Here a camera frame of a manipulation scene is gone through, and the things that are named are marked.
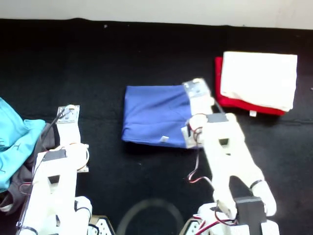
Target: folded blue shirt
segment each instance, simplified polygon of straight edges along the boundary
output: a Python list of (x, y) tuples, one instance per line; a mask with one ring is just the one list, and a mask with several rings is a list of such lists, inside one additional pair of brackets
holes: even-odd
[(122, 140), (186, 148), (180, 129), (190, 117), (190, 102), (182, 85), (128, 86)]
[(0, 192), (6, 191), (10, 178), (31, 155), (45, 127), (43, 120), (22, 120), (0, 98)]

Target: black fabric surface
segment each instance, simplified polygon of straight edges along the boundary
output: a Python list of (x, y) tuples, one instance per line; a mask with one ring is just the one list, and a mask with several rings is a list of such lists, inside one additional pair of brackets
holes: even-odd
[[(156, 23), (0, 20), (0, 96), (23, 118), (52, 121), (57, 107), (80, 104), (90, 173), (77, 179), (94, 214), (116, 228), (128, 209), (148, 198), (173, 203), (186, 221), (212, 201), (205, 182), (190, 185), (195, 152), (124, 144), (126, 85), (178, 85), (204, 77), (213, 88), (215, 56), (225, 50), (298, 54), (294, 109), (281, 118), (237, 109), (247, 145), (277, 201), (281, 234), (311, 234), (313, 224), (313, 32)], [(199, 175), (209, 174), (201, 158)], [(235, 195), (247, 190), (232, 180)], [(128, 234), (175, 234), (166, 211), (142, 212)], [(14, 234), (18, 213), (0, 214), (0, 234)]]

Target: folded white towel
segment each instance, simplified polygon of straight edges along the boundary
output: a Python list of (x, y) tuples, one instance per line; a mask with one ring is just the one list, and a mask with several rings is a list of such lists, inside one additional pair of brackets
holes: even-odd
[(271, 53), (224, 53), (221, 94), (288, 112), (293, 108), (297, 56)]

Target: red cloth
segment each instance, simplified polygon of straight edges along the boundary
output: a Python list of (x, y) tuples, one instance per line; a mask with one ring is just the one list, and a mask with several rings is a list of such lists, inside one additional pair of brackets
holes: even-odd
[(285, 112), (279, 109), (262, 107), (254, 104), (247, 103), (240, 99), (232, 99), (221, 95), (221, 75), (222, 75), (223, 57), (215, 58), (215, 91), (216, 100), (223, 107), (238, 107), (241, 109), (252, 110), (259, 113), (284, 115)]

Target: robotic arm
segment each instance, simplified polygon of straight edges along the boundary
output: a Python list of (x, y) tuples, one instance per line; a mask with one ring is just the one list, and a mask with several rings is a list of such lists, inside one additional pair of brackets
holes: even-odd
[(18, 235), (86, 235), (92, 215), (90, 200), (75, 197), (78, 172), (88, 172), (88, 145), (80, 143), (79, 106), (60, 107), (57, 124), (60, 146), (39, 153), (29, 183)]
[[(266, 220), (266, 216), (276, 213), (275, 199), (251, 157), (235, 115), (222, 111), (203, 79), (196, 78), (183, 85), (190, 99), (192, 117), (182, 133), (187, 147), (203, 147), (212, 172), (215, 203), (201, 206), (199, 215), (208, 225), (217, 218), (236, 221), (236, 226), (217, 224), (206, 234), (278, 235), (277, 224)], [(214, 105), (219, 107), (219, 113), (213, 113)], [(240, 178), (254, 197), (233, 199), (229, 189), (231, 176)]]

